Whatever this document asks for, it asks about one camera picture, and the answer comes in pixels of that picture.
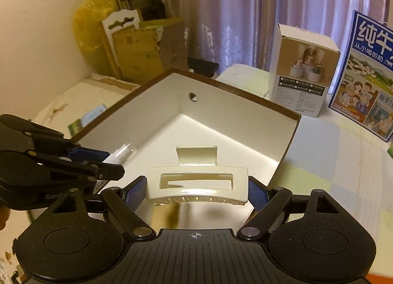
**white box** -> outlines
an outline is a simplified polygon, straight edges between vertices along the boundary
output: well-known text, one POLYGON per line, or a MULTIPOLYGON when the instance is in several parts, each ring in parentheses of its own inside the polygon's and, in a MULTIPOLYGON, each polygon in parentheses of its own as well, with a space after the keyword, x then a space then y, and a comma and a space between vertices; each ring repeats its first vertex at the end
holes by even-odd
POLYGON ((339 56, 330 37, 277 24, 269 67, 270 101, 316 118, 339 56))

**white cap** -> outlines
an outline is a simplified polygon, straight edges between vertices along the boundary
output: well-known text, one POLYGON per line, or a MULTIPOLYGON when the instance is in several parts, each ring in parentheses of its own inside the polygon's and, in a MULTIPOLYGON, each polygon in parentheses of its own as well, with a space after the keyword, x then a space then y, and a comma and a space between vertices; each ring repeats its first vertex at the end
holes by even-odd
POLYGON ((135 153, 136 148, 131 143, 125 143, 102 162, 124 165, 135 153))

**table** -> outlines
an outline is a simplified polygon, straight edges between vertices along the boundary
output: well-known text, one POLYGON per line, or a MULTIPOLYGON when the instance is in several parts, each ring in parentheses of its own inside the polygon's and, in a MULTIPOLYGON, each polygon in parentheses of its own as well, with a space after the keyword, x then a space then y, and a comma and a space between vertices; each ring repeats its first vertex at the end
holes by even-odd
MULTIPOLYGON (((269 73, 236 64, 218 81, 268 98, 269 73)), ((329 192, 377 243, 370 273, 393 278, 393 159, 388 144, 328 108, 318 118, 303 116, 270 187, 294 194, 329 192)))

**cardboard box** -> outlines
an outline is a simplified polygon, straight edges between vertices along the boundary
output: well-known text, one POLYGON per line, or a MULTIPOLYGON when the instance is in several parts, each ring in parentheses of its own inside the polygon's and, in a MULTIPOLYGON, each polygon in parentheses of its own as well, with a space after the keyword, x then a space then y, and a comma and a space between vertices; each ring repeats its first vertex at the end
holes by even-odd
POLYGON ((269 68, 270 101, 317 117, 339 56, 340 51, 330 37, 277 24, 269 68))
POLYGON ((144 84, 171 68, 188 70, 184 21, 180 18, 139 22, 113 33, 124 80, 144 84))

